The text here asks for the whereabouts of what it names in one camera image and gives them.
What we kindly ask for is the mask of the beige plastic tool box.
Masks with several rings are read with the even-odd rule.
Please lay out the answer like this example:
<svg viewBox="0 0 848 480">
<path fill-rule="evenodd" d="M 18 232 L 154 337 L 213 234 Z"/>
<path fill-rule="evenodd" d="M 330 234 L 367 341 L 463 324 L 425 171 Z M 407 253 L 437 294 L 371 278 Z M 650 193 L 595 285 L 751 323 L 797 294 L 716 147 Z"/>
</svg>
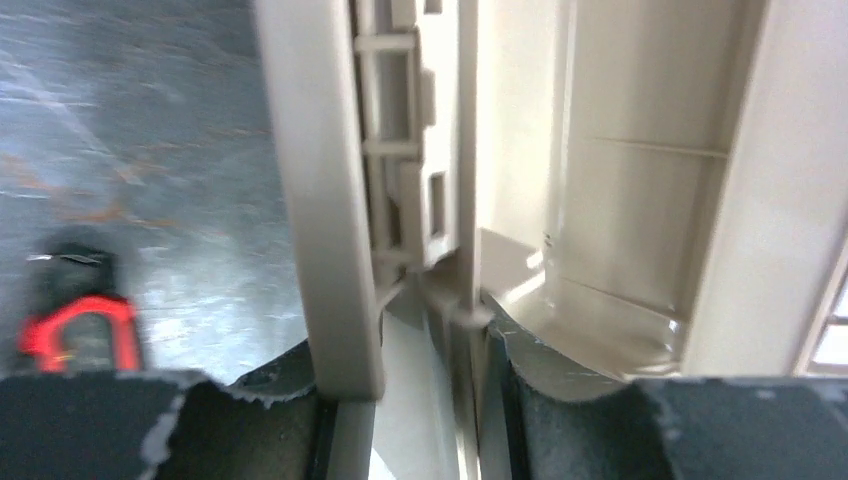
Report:
<svg viewBox="0 0 848 480">
<path fill-rule="evenodd" d="M 505 312 L 642 390 L 670 479 L 847 475 L 843 1 L 258 1 L 327 475 L 430 371 L 486 476 Z"/>
</svg>

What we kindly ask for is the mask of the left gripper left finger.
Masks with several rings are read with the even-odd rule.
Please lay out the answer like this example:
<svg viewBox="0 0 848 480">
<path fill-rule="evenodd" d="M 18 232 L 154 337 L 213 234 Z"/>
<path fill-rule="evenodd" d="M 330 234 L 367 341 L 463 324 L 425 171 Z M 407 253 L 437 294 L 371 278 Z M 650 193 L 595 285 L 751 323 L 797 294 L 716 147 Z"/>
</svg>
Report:
<svg viewBox="0 0 848 480">
<path fill-rule="evenodd" d="M 309 345 L 230 385 L 192 386 L 158 479 L 323 479 L 336 406 L 317 392 Z"/>
</svg>

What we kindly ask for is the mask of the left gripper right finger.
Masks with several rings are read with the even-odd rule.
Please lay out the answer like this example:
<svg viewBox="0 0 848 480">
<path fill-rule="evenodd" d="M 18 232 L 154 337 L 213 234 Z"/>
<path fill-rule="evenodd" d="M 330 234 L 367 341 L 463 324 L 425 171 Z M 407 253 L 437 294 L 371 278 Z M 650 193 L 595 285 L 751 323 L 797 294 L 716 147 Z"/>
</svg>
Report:
<svg viewBox="0 0 848 480">
<path fill-rule="evenodd" d="M 503 311 L 486 340 L 487 478 L 672 478 L 637 386 L 579 365 Z"/>
</svg>

